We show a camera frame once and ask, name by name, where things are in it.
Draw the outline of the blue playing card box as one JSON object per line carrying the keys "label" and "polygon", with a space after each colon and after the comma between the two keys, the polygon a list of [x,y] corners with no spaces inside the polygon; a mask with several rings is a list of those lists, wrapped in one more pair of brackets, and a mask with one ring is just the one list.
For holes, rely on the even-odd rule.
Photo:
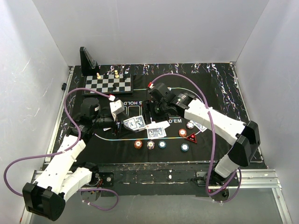
{"label": "blue playing card box", "polygon": [[126,129],[133,132],[140,132],[146,128],[146,124],[142,115],[134,116],[124,120],[123,125]]}

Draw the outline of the orange red chip stack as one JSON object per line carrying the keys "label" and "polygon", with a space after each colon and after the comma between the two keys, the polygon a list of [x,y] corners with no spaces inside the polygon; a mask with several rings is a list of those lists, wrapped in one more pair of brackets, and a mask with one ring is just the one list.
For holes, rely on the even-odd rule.
{"label": "orange red chip stack", "polygon": [[134,142],[134,147],[135,147],[136,149],[141,149],[141,148],[142,148],[142,141],[141,141],[141,140],[136,140],[136,141]]}

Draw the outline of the orange chips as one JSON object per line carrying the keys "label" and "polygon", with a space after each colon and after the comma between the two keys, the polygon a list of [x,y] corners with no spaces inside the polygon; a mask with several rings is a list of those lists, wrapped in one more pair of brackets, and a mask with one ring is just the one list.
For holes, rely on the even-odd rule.
{"label": "orange chips", "polygon": [[187,136],[187,132],[185,129],[180,129],[178,132],[180,137],[186,137]]}

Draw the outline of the pink blue chip stack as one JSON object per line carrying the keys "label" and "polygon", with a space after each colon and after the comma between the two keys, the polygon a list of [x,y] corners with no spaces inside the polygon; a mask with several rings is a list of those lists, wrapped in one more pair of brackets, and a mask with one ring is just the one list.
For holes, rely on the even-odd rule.
{"label": "pink blue chip stack", "polygon": [[147,149],[152,150],[152,149],[154,149],[154,147],[155,147],[155,143],[154,143],[154,141],[149,140],[149,141],[147,142]]}

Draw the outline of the green blue chip stack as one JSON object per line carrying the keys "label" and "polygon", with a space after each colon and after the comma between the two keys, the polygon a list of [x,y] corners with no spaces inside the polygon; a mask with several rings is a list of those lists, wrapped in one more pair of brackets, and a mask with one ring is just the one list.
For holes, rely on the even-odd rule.
{"label": "green blue chip stack", "polygon": [[161,149],[166,148],[166,142],[165,141],[159,141],[158,147],[161,148]]}

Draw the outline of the red black triangular all-in marker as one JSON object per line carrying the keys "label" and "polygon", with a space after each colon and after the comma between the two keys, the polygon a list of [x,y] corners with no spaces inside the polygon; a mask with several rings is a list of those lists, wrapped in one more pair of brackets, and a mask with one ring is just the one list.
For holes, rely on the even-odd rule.
{"label": "red black triangular all-in marker", "polygon": [[196,134],[195,133],[192,133],[192,134],[188,135],[185,139],[188,140],[188,141],[190,141],[190,142],[197,143]]}

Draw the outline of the green chips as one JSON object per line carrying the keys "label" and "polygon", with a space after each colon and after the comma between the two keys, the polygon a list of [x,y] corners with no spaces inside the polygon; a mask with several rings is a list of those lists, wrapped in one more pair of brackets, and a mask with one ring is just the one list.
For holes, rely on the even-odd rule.
{"label": "green chips", "polygon": [[189,145],[183,143],[180,148],[182,152],[187,152],[189,150]]}

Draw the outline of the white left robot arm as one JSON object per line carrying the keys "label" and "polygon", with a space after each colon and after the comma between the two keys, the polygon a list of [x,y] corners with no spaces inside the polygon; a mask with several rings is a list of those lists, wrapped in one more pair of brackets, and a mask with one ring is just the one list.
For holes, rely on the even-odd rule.
{"label": "white left robot arm", "polygon": [[47,168],[33,183],[24,185],[22,195],[27,211],[56,221],[62,215],[66,202],[83,186],[98,187],[102,184],[103,178],[97,165],[75,165],[75,162],[85,149],[94,129],[111,126],[116,115],[124,111],[122,101],[112,101],[110,110],[112,118],[100,119],[98,99],[84,99],[77,123],[70,127]]}

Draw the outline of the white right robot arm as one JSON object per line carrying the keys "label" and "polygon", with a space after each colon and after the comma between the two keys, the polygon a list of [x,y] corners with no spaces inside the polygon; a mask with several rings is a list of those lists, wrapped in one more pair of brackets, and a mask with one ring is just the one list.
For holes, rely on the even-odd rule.
{"label": "white right robot arm", "polygon": [[163,83],[150,83],[149,94],[153,101],[143,103],[144,111],[155,121],[165,120],[166,115],[178,115],[203,125],[212,131],[213,138],[219,135],[231,145],[231,149],[212,168],[208,180],[220,186],[239,167],[250,164],[260,145],[256,122],[232,119],[206,106],[195,95],[187,92],[174,94]]}

